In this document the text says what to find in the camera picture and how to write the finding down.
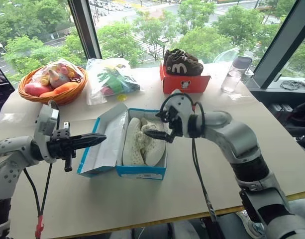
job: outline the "table edge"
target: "table edge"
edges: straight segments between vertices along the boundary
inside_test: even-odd
[[[287,196],[288,201],[293,201],[293,200],[303,199],[303,198],[305,198],[305,192],[295,193],[295,194]],[[216,210],[215,212],[217,215],[224,215],[224,214],[239,212],[242,210],[244,210],[243,206],[236,206],[236,207],[231,207],[231,208],[219,209],[219,210]],[[210,216],[209,212],[196,213],[196,214],[191,214],[191,215],[186,215],[186,216],[152,221],[152,222],[148,222],[148,223],[140,223],[140,224],[124,226],[124,227],[120,227],[120,228],[113,228],[113,229],[107,229],[107,230],[78,234],[78,235],[71,235],[71,236],[67,236],[67,237],[60,237],[60,238],[54,238],[54,239],[69,239],[69,238],[75,238],[75,237],[93,236],[93,235],[98,235],[98,234],[103,234],[103,233],[111,233],[111,232],[119,231],[119,230],[148,227],[148,226],[154,226],[154,225],[158,225],[158,224],[171,223],[171,222],[182,221],[182,220],[190,220],[190,219],[195,219],[195,218],[203,218],[203,217],[209,217],[209,216]]]

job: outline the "red cable tie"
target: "red cable tie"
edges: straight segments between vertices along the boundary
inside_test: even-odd
[[[44,224],[42,225],[43,215],[38,216],[38,224],[36,225],[35,237],[41,238],[41,233],[44,229]]]

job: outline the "shoe logo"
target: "shoe logo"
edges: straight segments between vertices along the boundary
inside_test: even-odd
[[[173,64],[172,72],[175,73],[175,71],[177,70],[177,73],[180,74],[181,67],[183,68],[183,72],[185,74],[187,72],[187,67],[183,63]]]
[[[181,81],[182,89],[186,89],[190,83],[191,83],[191,81]]]

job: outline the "shoe box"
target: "shoe box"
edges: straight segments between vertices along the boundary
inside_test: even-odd
[[[154,167],[122,165],[122,152],[131,118],[145,117],[148,120],[160,120],[155,116],[157,112],[158,110],[128,109],[125,104],[119,103],[99,116],[95,122],[93,133],[104,134],[107,139],[98,145],[85,149],[77,173],[93,177],[116,168],[120,177],[163,180],[167,168],[167,143],[162,158]]]
[[[171,94],[175,89],[184,93],[202,93],[205,91],[211,76],[203,71],[200,76],[178,76],[166,72],[163,61],[160,64],[160,77],[163,83],[163,92]]]

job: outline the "blue shoe box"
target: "blue shoe box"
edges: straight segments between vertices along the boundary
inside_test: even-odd
[[[97,118],[93,132],[105,134],[107,139],[101,144],[86,148],[77,173],[93,177],[116,168],[120,177],[163,180],[167,168],[168,144],[165,152],[154,167],[123,166],[122,152],[128,124],[133,117],[160,120],[158,110],[128,109],[120,103]]]

